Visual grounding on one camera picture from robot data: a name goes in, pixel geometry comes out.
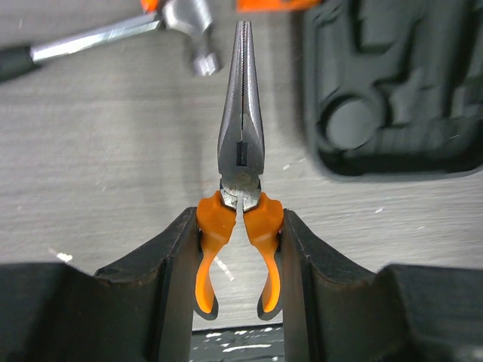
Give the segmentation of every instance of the gray wooden surface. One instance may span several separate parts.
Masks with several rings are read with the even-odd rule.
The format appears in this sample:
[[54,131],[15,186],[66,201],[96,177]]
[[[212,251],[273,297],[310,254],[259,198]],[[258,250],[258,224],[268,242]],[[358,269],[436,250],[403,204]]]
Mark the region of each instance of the gray wooden surface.
[[[232,2],[211,7],[228,63],[242,17]],[[136,0],[0,0],[0,44],[49,41],[139,11]],[[244,18],[253,21],[269,196],[371,270],[388,262],[482,267],[483,173],[424,183],[324,178],[300,132],[293,22],[287,14]],[[180,34],[151,34],[0,85],[0,262],[61,252],[93,272],[214,192],[228,69],[192,78],[183,52]],[[220,316],[195,317],[196,329],[260,323],[266,269],[240,224],[220,254],[232,277],[212,268]]]

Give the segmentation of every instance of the hammer head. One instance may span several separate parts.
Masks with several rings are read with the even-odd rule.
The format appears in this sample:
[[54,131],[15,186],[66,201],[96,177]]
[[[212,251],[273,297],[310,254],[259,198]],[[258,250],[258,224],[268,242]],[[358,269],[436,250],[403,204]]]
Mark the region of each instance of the hammer head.
[[160,2],[158,12],[167,29],[184,33],[189,39],[190,58],[196,75],[213,75],[221,70],[211,44],[213,18],[206,0],[167,0]]

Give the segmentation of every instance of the black rubber grip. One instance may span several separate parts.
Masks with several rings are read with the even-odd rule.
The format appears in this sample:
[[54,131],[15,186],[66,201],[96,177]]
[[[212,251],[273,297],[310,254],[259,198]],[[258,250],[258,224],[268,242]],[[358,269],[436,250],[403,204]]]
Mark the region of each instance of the black rubber grip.
[[30,56],[29,46],[0,49],[0,81],[8,81],[36,68],[37,65]]

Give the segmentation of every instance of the molded compartment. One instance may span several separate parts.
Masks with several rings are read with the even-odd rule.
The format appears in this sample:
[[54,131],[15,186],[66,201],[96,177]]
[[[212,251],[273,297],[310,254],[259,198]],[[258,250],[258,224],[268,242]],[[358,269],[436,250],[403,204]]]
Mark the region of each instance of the molded compartment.
[[330,0],[306,12],[303,42],[304,121],[323,171],[400,180],[480,169],[482,1]]

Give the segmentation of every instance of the wire cutter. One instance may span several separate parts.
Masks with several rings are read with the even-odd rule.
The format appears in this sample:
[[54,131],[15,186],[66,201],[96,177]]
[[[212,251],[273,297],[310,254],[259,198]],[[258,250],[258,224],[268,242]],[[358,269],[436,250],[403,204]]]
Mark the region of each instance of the wire cutter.
[[248,240],[262,255],[269,272],[257,306],[258,317],[272,319],[281,309],[277,250],[284,212],[279,201],[261,192],[264,164],[265,141],[251,23],[240,21],[218,137],[220,190],[200,200],[196,211],[203,254],[196,275],[196,311],[205,319],[213,320],[218,314],[209,271],[215,256],[229,242],[238,204],[243,210]]

